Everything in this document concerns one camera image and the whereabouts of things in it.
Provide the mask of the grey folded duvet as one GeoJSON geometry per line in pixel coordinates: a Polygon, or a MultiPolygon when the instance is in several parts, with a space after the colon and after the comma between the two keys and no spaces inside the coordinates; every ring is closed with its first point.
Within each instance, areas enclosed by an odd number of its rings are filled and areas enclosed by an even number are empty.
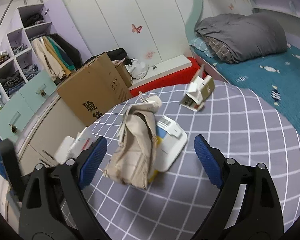
{"type": "Polygon", "coordinates": [[[279,22],[260,12],[205,18],[197,23],[195,31],[228,64],[288,50],[285,31],[279,22]]]}

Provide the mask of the white plastic bag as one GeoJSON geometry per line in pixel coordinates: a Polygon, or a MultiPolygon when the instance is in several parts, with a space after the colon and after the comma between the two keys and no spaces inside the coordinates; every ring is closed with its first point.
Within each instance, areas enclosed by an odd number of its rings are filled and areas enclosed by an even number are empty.
{"type": "Polygon", "coordinates": [[[143,79],[149,70],[149,65],[143,61],[132,59],[131,64],[126,65],[126,69],[133,79],[143,79]]]}

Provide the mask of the hanging jackets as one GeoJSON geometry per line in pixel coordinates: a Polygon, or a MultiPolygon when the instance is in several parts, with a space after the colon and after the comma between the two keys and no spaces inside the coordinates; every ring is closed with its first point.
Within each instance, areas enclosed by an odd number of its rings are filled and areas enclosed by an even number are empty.
{"type": "Polygon", "coordinates": [[[54,83],[59,83],[82,66],[79,51],[58,34],[38,35],[31,38],[30,43],[54,83]]]}

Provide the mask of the yellow white carton box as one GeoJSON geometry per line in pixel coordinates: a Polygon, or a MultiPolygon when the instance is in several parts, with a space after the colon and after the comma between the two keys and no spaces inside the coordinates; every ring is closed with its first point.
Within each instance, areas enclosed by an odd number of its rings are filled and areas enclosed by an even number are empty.
{"type": "Polygon", "coordinates": [[[157,156],[150,170],[148,182],[151,183],[159,173],[167,172],[187,143],[187,134],[171,118],[163,115],[156,124],[157,156]]]}

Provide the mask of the purple cube shelf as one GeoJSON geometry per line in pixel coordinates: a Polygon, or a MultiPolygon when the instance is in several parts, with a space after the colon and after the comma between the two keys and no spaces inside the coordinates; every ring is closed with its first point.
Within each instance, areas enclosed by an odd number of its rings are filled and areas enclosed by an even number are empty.
{"type": "Polygon", "coordinates": [[[6,104],[20,92],[25,101],[38,109],[54,93],[56,84],[40,64],[31,41],[46,35],[52,22],[43,15],[44,4],[18,7],[2,39],[1,51],[9,58],[0,64],[0,99],[6,104]],[[37,24],[26,24],[31,16],[42,16],[37,24]]]}

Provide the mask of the small white olive carton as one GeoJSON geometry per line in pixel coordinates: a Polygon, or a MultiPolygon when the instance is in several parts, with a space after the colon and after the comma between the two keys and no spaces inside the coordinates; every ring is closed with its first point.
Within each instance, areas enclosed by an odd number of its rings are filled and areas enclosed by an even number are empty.
{"type": "Polygon", "coordinates": [[[214,80],[207,75],[204,79],[199,75],[190,82],[186,94],[180,101],[180,105],[194,112],[200,111],[207,98],[215,90],[214,80]]]}

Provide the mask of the teal patterned bed sheet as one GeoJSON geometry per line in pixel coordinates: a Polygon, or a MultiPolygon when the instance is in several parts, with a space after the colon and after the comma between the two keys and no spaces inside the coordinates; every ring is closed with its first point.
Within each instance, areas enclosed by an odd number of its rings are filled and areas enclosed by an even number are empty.
{"type": "Polygon", "coordinates": [[[231,84],[250,89],[274,106],[300,135],[300,49],[289,44],[284,53],[227,64],[202,38],[190,41],[193,51],[231,84]]]}

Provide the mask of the beige paper bag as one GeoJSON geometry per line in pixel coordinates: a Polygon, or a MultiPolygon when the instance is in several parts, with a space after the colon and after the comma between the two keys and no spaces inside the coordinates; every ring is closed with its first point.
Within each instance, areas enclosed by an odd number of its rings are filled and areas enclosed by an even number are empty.
{"type": "Polygon", "coordinates": [[[147,189],[157,157],[155,113],[162,106],[156,96],[145,98],[139,93],[140,103],[130,105],[122,116],[118,148],[103,169],[103,175],[117,183],[147,189]]]}

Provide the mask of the long beige low cabinet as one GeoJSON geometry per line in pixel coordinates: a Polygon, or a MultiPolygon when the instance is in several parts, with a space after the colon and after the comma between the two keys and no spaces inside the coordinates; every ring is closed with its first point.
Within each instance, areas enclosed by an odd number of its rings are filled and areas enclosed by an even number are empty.
{"type": "Polygon", "coordinates": [[[83,122],[54,91],[14,142],[21,174],[30,173],[30,165],[41,160],[57,165],[54,156],[63,139],[76,137],[84,128],[83,122]]]}

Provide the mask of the tall brown cardboard box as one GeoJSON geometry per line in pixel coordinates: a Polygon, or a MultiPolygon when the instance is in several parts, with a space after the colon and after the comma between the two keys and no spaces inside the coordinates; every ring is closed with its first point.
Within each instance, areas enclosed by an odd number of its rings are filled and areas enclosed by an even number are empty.
{"type": "Polygon", "coordinates": [[[85,126],[132,97],[107,53],[71,74],[57,93],[85,126]]]}

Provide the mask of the white wardrobe doors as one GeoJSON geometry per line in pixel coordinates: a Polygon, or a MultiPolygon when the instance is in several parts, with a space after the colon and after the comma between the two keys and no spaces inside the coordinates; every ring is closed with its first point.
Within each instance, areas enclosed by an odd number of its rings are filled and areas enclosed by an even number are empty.
{"type": "Polygon", "coordinates": [[[185,23],[192,0],[63,0],[92,55],[123,48],[157,64],[190,56],[185,23]]]}

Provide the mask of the red white packet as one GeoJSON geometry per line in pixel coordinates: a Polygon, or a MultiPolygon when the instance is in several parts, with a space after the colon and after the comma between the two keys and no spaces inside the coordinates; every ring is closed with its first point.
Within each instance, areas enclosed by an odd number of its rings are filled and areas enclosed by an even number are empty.
{"type": "Polygon", "coordinates": [[[59,164],[64,164],[68,159],[76,159],[83,150],[87,150],[94,142],[94,135],[88,127],[77,134],[76,138],[67,136],[57,149],[54,159],[59,164]]]}

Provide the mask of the mint drawer unit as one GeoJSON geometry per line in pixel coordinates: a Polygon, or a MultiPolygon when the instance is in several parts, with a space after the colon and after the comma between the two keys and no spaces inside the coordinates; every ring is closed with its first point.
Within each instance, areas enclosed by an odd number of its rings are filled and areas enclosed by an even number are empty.
{"type": "Polygon", "coordinates": [[[0,139],[16,142],[27,123],[57,86],[44,70],[19,89],[0,110],[0,139]]]}

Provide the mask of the red storage bench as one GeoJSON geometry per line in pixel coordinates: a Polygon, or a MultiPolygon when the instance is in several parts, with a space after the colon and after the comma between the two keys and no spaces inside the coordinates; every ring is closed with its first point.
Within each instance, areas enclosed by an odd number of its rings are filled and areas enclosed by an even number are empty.
{"type": "Polygon", "coordinates": [[[200,65],[196,59],[188,57],[192,66],[182,69],[180,71],[174,72],[172,74],[160,77],[154,81],[141,85],[139,87],[133,88],[130,90],[132,97],[137,96],[139,92],[148,92],[154,89],[173,86],[173,85],[183,85],[191,82],[192,78],[200,69],[200,65]]]}

